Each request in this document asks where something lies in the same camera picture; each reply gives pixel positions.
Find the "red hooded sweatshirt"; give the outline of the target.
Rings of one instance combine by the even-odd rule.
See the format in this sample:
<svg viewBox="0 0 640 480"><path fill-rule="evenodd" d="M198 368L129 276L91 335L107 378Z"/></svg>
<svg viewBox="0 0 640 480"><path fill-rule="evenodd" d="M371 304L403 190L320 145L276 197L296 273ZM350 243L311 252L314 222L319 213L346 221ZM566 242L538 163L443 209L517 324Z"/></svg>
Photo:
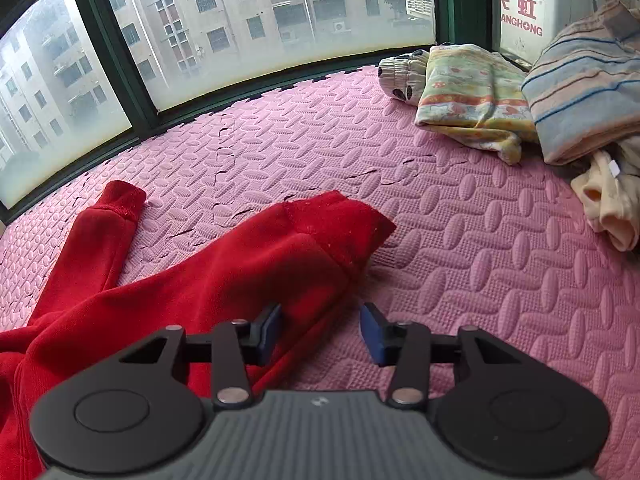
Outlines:
<svg viewBox="0 0 640 480"><path fill-rule="evenodd" d="M284 323L255 392L292 377L340 327L374 252L394 224L332 191L275 204L176 266L119 284L145 202L109 183L78 214L27 324L1 336L1 474L32 479L41 464L28 416L48 390L170 324L206 333L277 304Z"/></svg>

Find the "pink foam floor mat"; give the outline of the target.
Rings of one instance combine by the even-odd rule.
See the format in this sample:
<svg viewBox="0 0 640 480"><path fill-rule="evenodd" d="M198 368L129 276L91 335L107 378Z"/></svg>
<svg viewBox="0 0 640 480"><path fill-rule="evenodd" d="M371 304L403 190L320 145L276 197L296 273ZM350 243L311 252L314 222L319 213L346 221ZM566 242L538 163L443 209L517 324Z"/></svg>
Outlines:
<svg viewBox="0 0 640 480"><path fill-rule="evenodd" d="M172 268L273 203L335 190L373 206L396 229L363 296L436 333L480 326L591 389L612 420L598 474L638 477L639 258L593 232L538 157L510 167L416 127L374 67L236 102L111 158L6 229L6 336L28 323L74 220L114 180L148 196L120 284Z"/></svg>

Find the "cream folded garment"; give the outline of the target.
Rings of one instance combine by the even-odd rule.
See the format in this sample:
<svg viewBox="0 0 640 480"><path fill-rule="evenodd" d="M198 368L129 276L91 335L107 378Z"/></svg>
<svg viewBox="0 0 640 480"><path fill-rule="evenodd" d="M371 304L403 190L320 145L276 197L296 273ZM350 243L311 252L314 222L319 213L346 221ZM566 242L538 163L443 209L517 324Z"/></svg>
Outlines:
<svg viewBox="0 0 640 480"><path fill-rule="evenodd" d="M639 178L625 174L605 151L590 155L590 167L570 181L593 232L608 236L619 252L639 241Z"/></svg>

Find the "yellow patterned folded cloth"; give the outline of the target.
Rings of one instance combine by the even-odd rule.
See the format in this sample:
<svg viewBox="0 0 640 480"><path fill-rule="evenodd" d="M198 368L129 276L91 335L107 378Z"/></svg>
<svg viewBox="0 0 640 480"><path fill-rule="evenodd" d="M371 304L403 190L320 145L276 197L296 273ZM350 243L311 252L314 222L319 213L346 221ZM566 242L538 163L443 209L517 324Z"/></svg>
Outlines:
<svg viewBox="0 0 640 480"><path fill-rule="evenodd" d="M522 144L538 141L524 79L524 70L474 44L431 48L414 123L515 165Z"/></svg>

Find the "panda print cloth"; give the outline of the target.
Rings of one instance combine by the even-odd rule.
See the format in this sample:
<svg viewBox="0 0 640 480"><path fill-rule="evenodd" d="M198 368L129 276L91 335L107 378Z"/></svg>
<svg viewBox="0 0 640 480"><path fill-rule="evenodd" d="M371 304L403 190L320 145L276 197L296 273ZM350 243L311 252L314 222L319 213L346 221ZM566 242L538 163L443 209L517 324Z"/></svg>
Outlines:
<svg viewBox="0 0 640 480"><path fill-rule="evenodd" d="M426 84L427 50L383 58L378 63L378 84L389 98L417 107Z"/></svg>

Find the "blue striped folded cloth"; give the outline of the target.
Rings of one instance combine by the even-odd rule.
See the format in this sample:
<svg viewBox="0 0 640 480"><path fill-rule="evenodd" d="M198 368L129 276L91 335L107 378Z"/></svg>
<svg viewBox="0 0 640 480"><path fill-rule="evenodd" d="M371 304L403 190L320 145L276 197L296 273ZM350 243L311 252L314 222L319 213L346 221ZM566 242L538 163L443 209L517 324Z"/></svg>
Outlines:
<svg viewBox="0 0 640 480"><path fill-rule="evenodd" d="M563 28L521 86L544 161L561 166L639 132L639 15L610 0Z"/></svg>

